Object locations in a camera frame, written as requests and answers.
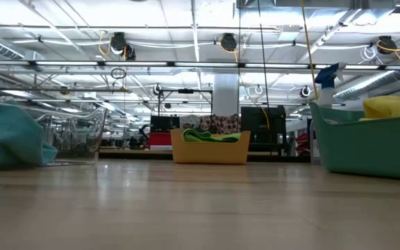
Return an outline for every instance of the yellow basket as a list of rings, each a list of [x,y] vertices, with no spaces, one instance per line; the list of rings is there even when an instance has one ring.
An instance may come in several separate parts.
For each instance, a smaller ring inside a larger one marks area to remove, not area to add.
[[[245,164],[250,135],[242,132],[238,142],[185,142],[182,130],[173,129],[172,156],[175,163]]]

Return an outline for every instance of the white column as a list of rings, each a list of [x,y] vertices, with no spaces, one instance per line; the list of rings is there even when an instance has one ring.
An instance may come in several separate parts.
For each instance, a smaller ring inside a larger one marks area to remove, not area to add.
[[[231,116],[238,113],[239,83],[237,74],[214,75],[214,115]]]

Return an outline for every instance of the wooden floor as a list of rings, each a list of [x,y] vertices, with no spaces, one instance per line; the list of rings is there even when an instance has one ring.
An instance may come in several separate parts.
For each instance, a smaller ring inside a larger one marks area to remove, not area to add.
[[[400,181],[144,160],[0,172],[0,249],[400,250]]]

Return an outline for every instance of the red object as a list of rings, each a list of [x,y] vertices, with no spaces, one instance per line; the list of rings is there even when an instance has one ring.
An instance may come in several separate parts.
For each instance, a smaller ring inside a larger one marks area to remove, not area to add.
[[[149,144],[151,146],[169,146],[172,145],[171,133],[155,133],[149,134]]]

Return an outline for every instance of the green plastic bin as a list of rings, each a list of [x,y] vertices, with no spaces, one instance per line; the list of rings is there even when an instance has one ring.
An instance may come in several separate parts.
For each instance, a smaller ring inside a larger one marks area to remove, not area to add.
[[[310,107],[320,160],[328,171],[400,178],[400,117],[359,122],[363,111],[321,108],[314,102]]]

